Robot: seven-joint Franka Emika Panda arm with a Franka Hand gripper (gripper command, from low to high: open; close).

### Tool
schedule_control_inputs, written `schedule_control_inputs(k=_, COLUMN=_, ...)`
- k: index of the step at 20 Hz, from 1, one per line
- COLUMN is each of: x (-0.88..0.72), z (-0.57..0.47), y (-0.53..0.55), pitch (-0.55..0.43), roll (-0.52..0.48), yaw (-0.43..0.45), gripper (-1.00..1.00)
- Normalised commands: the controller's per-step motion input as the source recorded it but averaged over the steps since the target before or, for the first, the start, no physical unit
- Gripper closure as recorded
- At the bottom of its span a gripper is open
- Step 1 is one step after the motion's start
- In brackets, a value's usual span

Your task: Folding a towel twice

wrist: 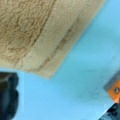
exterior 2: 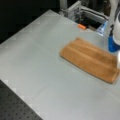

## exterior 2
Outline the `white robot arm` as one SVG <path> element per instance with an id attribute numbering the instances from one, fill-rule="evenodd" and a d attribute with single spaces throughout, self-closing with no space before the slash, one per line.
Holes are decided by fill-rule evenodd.
<path id="1" fill-rule="evenodd" d="M 117 67 L 120 69 L 120 0 L 109 0 L 110 16 L 106 28 L 108 49 L 117 53 Z"/>

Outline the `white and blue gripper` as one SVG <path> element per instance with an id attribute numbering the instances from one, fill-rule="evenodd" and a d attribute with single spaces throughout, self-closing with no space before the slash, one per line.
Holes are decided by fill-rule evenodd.
<path id="1" fill-rule="evenodd" d="M 117 66 L 117 68 L 118 69 L 120 69 L 120 50 L 118 50 L 116 53 L 115 53 L 115 55 L 116 55 L 116 66 Z"/>

